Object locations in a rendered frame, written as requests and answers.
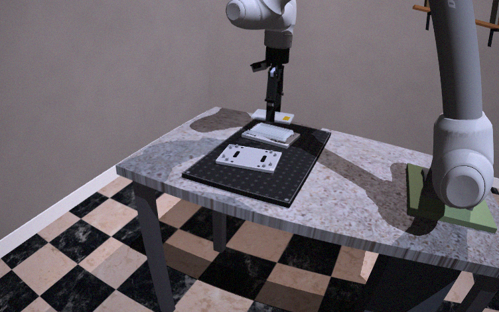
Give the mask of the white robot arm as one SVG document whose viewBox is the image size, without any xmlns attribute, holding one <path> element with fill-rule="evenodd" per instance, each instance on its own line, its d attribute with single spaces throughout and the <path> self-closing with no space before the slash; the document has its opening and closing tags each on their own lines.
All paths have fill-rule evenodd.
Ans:
<svg viewBox="0 0 499 312">
<path fill-rule="evenodd" d="M 296 0 L 230 0 L 226 6 L 227 18 L 236 27 L 265 29 L 265 46 L 292 47 Z M 473 210 L 494 182 L 493 128 L 482 111 L 473 4 L 472 0 L 429 0 L 429 6 L 443 113 L 434 123 L 431 167 L 421 170 L 422 195 L 451 208 Z"/>
</svg>

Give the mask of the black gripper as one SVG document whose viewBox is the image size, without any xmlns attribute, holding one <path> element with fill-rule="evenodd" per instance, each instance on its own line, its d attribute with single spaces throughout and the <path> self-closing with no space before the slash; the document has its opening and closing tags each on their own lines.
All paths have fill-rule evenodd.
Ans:
<svg viewBox="0 0 499 312">
<path fill-rule="evenodd" d="M 271 63 L 268 70 L 265 121 L 274 122 L 275 112 L 281 111 L 281 96 L 283 96 L 283 71 L 284 65 L 289 62 L 289 48 L 269 48 L 266 47 L 265 60 Z M 281 63 L 281 64 L 280 64 Z M 276 87 L 276 89 L 275 89 Z"/>
</svg>

